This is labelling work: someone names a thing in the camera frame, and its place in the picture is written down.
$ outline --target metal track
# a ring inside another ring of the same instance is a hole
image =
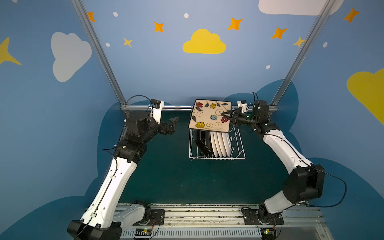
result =
[[[297,54],[295,60],[293,61],[291,68],[289,69],[287,75],[285,76],[283,82],[281,83],[279,89],[277,90],[275,96],[273,97],[271,104],[270,104],[271,106],[277,106],[277,104],[279,103],[285,90],[287,89],[287,87],[291,83],[294,75],[296,74],[300,65],[304,61],[305,56],[310,51],[313,43],[315,42],[317,36],[319,35],[325,22],[327,21],[329,15],[330,15],[331,8],[335,2],[336,2],[336,0],[327,0],[326,3],[324,4],[322,10],[320,11],[319,16],[317,17],[316,21],[314,22],[311,30],[309,31],[309,33],[307,35],[307,38],[304,42],[304,45],[300,48],[299,53]]]
[[[125,104],[125,98],[122,93],[122,90],[120,88],[120,85],[115,77],[115,74],[113,73],[112,67],[109,64],[109,61],[107,59],[107,56],[104,53],[103,47],[101,46],[101,43],[99,41],[99,38],[97,37],[97,34],[95,32],[95,29],[92,26],[91,21],[89,20],[87,11],[85,9],[85,6],[83,4],[82,0],[71,0],[73,7],[75,8],[77,15],[80,18],[81,23],[83,24],[83,27],[85,29],[85,32],[87,32],[87,35],[89,39],[91,40],[91,44],[97,54],[97,56],[100,59],[101,65],[104,68],[105,73],[107,74],[107,77],[109,81],[111,82],[111,85],[116,93],[116,96],[118,97],[121,104]]]
[[[164,106],[162,111],[191,111],[191,109],[194,106],[189,106],[189,105],[167,105]],[[132,110],[147,110],[148,105],[121,105],[121,110],[126,110],[126,111],[132,111]],[[233,109],[238,109],[238,106],[232,106]],[[269,106],[269,111],[274,112],[277,111],[278,107],[277,106]]]
[[[118,204],[115,217],[129,207]],[[245,225],[242,207],[258,209],[249,204],[152,204],[151,209],[164,209],[164,225],[154,238],[257,238],[260,228],[273,228],[274,225]],[[322,240],[333,240],[332,235],[316,207],[295,206],[282,213],[285,224],[282,234],[305,229]],[[124,238],[148,238],[134,236],[135,227],[123,231]]]

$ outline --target dish rack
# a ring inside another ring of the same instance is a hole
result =
[[[197,147],[194,138],[195,130],[189,130],[189,158],[192,159],[220,159],[220,160],[234,160],[245,159],[245,152],[243,142],[241,140],[240,131],[237,127],[233,126],[228,132],[231,141],[231,156],[229,157],[215,157],[212,152],[209,152],[208,157],[205,156]]]

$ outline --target yellow flower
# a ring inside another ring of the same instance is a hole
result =
[[[204,124],[204,122],[197,122],[197,124],[195,126],[197,128],[204,128],[205,124]]]

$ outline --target metal rail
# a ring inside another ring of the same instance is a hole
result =
[[[168,105],[164,106],[162,111],[191,111],[193,106],[188,105]],[[121,105],[121,110],[123,111],[133,111],[133,110],[147,110],[148,105]],[[238,106],[232,106],[233,109],[238,109]],[[274,112],[277,111],[277,106],[269,106],[269,111]]]
[[[305,56],[310,51],[313,43],[315,42],[317,36],[319,35],[321,29],[323,28],[325,22],[327,21],[328,17],[330,16],[330,11],[332,6],[336,0],[327,0],[327,2],[324,4],[322,10],[320,11],[319,16],[317,17],[316,21],[314,22],[311,30],[309,31],[307,38],[304,42],[304,45],[300,48],[299,53],[297,54],[295,60],[293,61],[293,64],[291,68],[289,69],[287,75],[285,76],[283,82],[281,83],[279,89],[277,90],[275,96],[273,97],[271,101],[271,106],[277,106],[279,103],[281,97],[285,93],[285,90],[291,83],[294,75],[296,74],[297,70],[299,69],[300,65],[304,61]]]
[[[109,81],[111,82],[111,85],[113,87],[113,90],[116,93],[116,96],[118,97],[118,100],[121,104],[125,104],[125,98],[122,93],[122,90],[120,88],[120,85],[115,77],[115,74],[113,73],[112,67],[110,66],[107,56],[105,55],[103,51],[103,47],[101,46],[101,43],[99,41],[99,38],[97,37],[97,34],[95,32],[95,29],[92,26],[91,21],[89,20],[87,11],[85,9],[85,6],[83,4],[82,0],[71,0],[73,7],[75,8],[77,15],[80,18],[81,23],[83,24],[83,27],[85,29],[85,32],[87,32],[87,35],[89,39],[91,40],[91,44],[97,54],[97,56],[100,59],[101,65],[104,68],[105,73],[107,74],[107,77]]]

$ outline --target square plate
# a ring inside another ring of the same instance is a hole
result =
[[[190,129],[213,132],[229,132],[229,120],[221,113],[232,109],[232,103],[226,101],[195,101],[189,122]]]

